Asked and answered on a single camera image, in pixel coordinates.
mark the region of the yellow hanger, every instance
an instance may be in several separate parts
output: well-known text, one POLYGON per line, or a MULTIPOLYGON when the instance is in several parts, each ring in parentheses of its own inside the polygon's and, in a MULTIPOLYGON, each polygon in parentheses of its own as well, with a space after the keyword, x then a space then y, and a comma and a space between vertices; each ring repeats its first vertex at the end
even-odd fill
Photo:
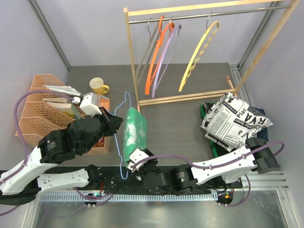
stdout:
POLYGON ((196 46, 196 49, 190 59, 190 62, 187 66, 187 69, 184 73, 184 76, 182 77, 182 80, 180 82, 180 88, 179 88, 179 92, 182 91, 184 85, 186 84, 186 80, 187 78, 190 76, 192 70, 194 69, 196 63, 199 61, 201 55, 204 53, 205 49, 208 47, 208 44, 210 43, 210 41, 212 40, 213 36, 216 34, 217 30, 219 29, 219 22, 215 21, 212 23, 212 25, 206 30, 205 34, 203 35, 203 37, 200 39, 199 44, 196 46), (204 48, 199 52, 199 56, 194 60, 194 58, 196 57, 198 51, 200 50, 201 45, 203 44, 204 40, 206 39, 207 35, 210 33, 211 29, 217 25, 216 29, 212 32, 212 36, 208 39, 208 43, 204 45, 204 48))

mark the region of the white wall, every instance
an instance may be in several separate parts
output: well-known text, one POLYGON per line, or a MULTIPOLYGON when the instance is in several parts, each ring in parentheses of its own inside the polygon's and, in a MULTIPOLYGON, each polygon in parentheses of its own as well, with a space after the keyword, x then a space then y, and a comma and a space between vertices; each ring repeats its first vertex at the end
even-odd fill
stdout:
MULTIPOLYGON (((1 1, 0 21, 0 170, 7 170, 24 158, 21 141, 15 137, 15 102, 29 90, 35 74, 54 74, 65 82, 67 70, 26 0, 1 1)), ((10 208, 0 205, 0 213, 10 208)), ((1 227, 19 228, 25 209, 0 217, 1 227)))
MULTIPOLYGON (((194 5, 220 0, 37 0, 72 66, 128 65, 129 47, 126 36, 123 8, 129 11, 183 5, 194 5)), ((243 10, 268 6, 253 4, 217 9, 193 10, 164 14, 166 17, 208 14, 213 11, 243 10)), ((218 20, 220 28, 200 62, 239 63, 264 12, 212 17, 209 24, 218 20)), ((159 18, 160 15, 132 17, 159 18)), ((174 21, 182 29, 178 46, 171 63, 188 63, 206 29, 207 18, 174 21)), ((153 30, 156 23, 150 23, 153 30)), ((147 46, 147 23, 131 25, 135 62, 139 63, 147 46)))
MULTIPOLYGON (((269 140, 283 140, 286 143, 286 148, 277 159, 286 175, 300 218, 304 218, 303 10, 304 1, 299 3, 247 80, 253 103, 256 107, 264 108, 274 123, 269 128, 269 140)), ((280 16, 281 13, 275 14, 250 60, 258 52, 280 16)))

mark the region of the clothes hanger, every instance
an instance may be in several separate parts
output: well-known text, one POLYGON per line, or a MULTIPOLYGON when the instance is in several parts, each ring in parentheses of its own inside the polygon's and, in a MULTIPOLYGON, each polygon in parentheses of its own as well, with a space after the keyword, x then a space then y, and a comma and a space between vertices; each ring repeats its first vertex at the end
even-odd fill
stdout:
POLYGON ((148 21, 148 32, 149 32, 149 34, 150 34, 149 45, 148 45, 148 47, 147 47, 147 49, 146 49, 146 51, 145 51, 145 53, 144 53, 144 56, 143 56, 143 58, 142 58, 142 60, 141 60, 141 63, 138 65, 138 67, 137 67, 137 69, 136 69, 136 73, 135 73, 136 78, 137 78, 137 84, 138 84, 138 85, 139 85, 140 81, 142 80, 143 73, 145 72, 145 70, 146 70, 146 68, 147 68, 147 66, 148 66, 148 64, 149 64, 149 61, 150 61, 151 56, 152 56, 152 54, 153 54, 153 51, 154 51, 154 49, 155 49, 156 41, 158 40, 158 38, 159 38, 159 36, 160 36, 160 34, 158 33, 158 34, 157 34, 157 37, 156 37, 156 39, 155 39, 155 42, 153 43, 153 47, 152 47, 151 50, 150 50, 150 53, 149 53, 149 56, 148 56, 148 58, 147 58, 146 64, 144 65, 142 71, 140 72, 140 69, 141 69, 141 67, 142 67, 142 65, 143 65, 143 61, 144 61, 144 59, 145 59, 146 56, 147 56, 147 53, 148 53, 148 51, 149 51, 149 48, 150 48, 150 46, 151 46, 151 43, 152 43, 153 40, 154 40, 156 31, 157 31, 157 28, 158 28, 158 25, 156 25, 156 26, 155 26, 155 29, 154 29, 154 31, 153 31, 153 33, 152 33, 152 36, 151 36, 151 32, 150 32, 150 30, 149 30, 150 19, 149 19, 149 21, 148 21))
POLYGON ((206 22, 206 32, 204 33, 203 37, 200 39, 198 45, 196 46, 196 49, 194 50, 194 53, 190 59, 190 62, 188 63, 188 66, 186 68, 186 71, 182 77, 182 80, 180 82, 180 87, 179 87, 179 92, 182 91, 184 85, 186 84, 186 80, 187 78, 190 76, 192 70, 195 68, 195 65, 197 64, 197 62, 199 61, 201 55, 204 53, 204 51, 206 50, 206 48, 208 47, 210 41, 212 40, 213 36, 216 34, 217 30, 219 29, 219 22, 215 21, 211 24, 211 26, 208 28, 208 21, 210 18, 211 14, 209 15, 207 22, 206 22), (201 45, 203 44, 204 40, 206 39, 207 35, 210 33, 210 31, 212 30, 212 28, 216 25, 216 29, 212 32, 211 37, 208 39, 207 44, 204 45, 204 48, 199 52, 199 56, 194 60, 194 58, 196 57, 198 51, 200 50, 201 45))
POLYGON ((178 40, 178 37, 179 37, 179 35, 180 35, 180 30, 181 30, 181 25, 178 25, 177 27, 174 28, 174 30, 173 30, 172 32, 169 33, 169 37, 168 37, 168 39, 167 39, 167 42, 166 42, 166 44, 165 44, 165 47, 164 47, 164 49, 163 49, 163 51, 162 51, 162 54, 161 54, 161 57, 160 57, 160 66, 162 65, 162 62, 163 62, 164 57, 165 57, 165 55, 166 55, 166 52, 167 52, 167 50, 168 50, 168 46, 169 46, 169 44, 170 44, 170 42, 171 42, 171 39, 172 39, 172 37, 173 37, 173 35, 174 35, 174 33, 175 33, 176 31, 178 31, 178 33, 177 33, 177 39, 175 40, 175 44, 174 44, 174 46, 173 46, 173 51, 172 51, 172 53, 171 53, 171 56, 170 56, 170 58, 169 58, 169 60, 168 60, 168 63, 167 63, 167 65, 166 65, 165 69, 163 70, 163 72, 162 72, 161 77, 160 77, 159 80, 158 80, 158 77, 159 77, 159 74, 160 74, 160 71, 161 71, 161 67, 158 67, 158 69, 157 69, 156 76, 155 76, 155 79, 154 79, 154 82, 153 82, 153 87, 152 87, 152 98, 155 97, 155 91, 156 91, 156 89, 157 89, 159 83, 161 82, 161 79, 162 79, 162 77, 163 77, 163 75, 164 75, 164 73, 165 73, 165 71, 166 71, 166 69, 167 69, 167 67, 168 67, 168 64, 169 64, 169 62, 170 62, 170 60, 171 60, 171 58, 172 58, 172 56, 173 56, 173 54, 174 54, 175 47, 176 47, 176 44, 177 44, 177 40, 178 40))
POLYGON ((152 70, 153 70, 153 67, 154 67, 154 63, 155 63, 157 54, 158 54, 158 52, 160 50, 160 47, 163 44, 163 40, 164 40, 165 34, 168 31, 168 29, 169 29, 169 31, 172 31, 174 29, 174 27, 175 27, 174 23, 171 22, 162 31, 161 29, 162 29, 162 19, 163 18, 164 18, 164 16, 161 16, 160 22, 159 22, 159 25, 158 25, 158 31, 159 31, 160 37, 157 40, 157 45, 156 45, 156 48, 154 50, 154 54, 153 54, 153 57, 152 57, 152 60, 151 60, 151 63, 150 63, 150 68, 149 68, 149 72, 148 72, 148 76, 147 76, 147 80, 146 80, 146 87, 145 87, 145 94, 146 95, 149 95, 149 93, 150 93, 150 86, 152 85, 152 82, 153 82, 153 79, 155 77, 156 71, 157 71, 157 69, 159 67, 159 63, 160 62, 158 61, 157 66, 156 66, 156 68, 154 70, 154 73, 152 75, 152 70))

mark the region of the yellow mug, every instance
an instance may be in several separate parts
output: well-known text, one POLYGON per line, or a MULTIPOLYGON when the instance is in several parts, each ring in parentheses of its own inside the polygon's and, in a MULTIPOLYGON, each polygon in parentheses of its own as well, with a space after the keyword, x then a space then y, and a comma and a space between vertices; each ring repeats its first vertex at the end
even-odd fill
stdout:
POLYGON ((110 90, 110 87, 104 85, 104 81, 99 77, 95 77, 90 81, 90 87, 94 93, 100 95, 105 95, 110 90))

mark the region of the wooden frame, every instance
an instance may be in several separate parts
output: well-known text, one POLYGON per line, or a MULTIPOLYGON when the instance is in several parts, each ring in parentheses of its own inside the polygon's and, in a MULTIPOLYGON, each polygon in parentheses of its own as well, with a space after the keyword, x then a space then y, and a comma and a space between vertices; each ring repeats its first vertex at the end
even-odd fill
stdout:
POLYGON ((285 11, 284 11, 283 15, 281 16, 280 20, 278 21, 277 25, 273 28, 271 34, 268 36, 264 45, 260 48, 259 52, 257 53, 254 60, 252 61, 250 67, 245 72, 245 74, 241 78, 241 80, 240 80, 239 84, 236 86, 236 88, 233 87, 233 84, 231 83, 229 76, 227 76, 226 81, 227 81, 230 89, 218 90, 218 91, 212 91, 212 92, 204 92, 204 93, 198 93, 198 94, 178 95, 178 96, 171 96, 171 97, 148 99, 148 100, 139 100, 139 97, 138 97, 137 79, 136 79, 136 75, 135 75, 134 55, 133 55, 133 47, 132 47, 132 40, 131 40, 129 17, 138 16, 138 15, 166 13, 166 12, 177 12, 177 11, 185 11, 185 10, 193 10, 193 9, 198 10, 198 9, 229 7, 229 6, 237 6, 237 5, 249 5, 249 4, 265 3, 265 2, 272 2, 272 0, 239 0, 239 1, 208 3, 208 4, 200 4, 200 5, 192 5, 192 6, 169 7, 169 8, 162 8, 162 9, 148 9, 148 10, 140 10, 140 11, 128 11, 128 8, 124 8, 123 12, 124 12, 124 18, 125 18, 125 25, 126 25, 126 29, 127 29, 137 110, 140 112, 140 106, 145 106, 145 105, 155 105, 155 104, 158 105, 158 104, 165 104, 165 103, 172 103, 172 102, 179 102, 179 101, 196 100, 196 99, 202 99, 202 98, 220 97, 220 96, 223 96, 226 92, 232 92, 233 94, 237 95, 240 88, 246 82, 248 77, 251 75, 252 71, 257 66, 257 64, 261 60, 262 56, 267 51, 270 44, 275 39, 278 32, 281 30, 282 26, 285 24, 285 22, 287 21, 289 16, 292 14, 292 12, 296 8, 296 6, 300 2, 300 0, 291 0, 291 2, 290 2, 291 7, 285 9, 285 11))

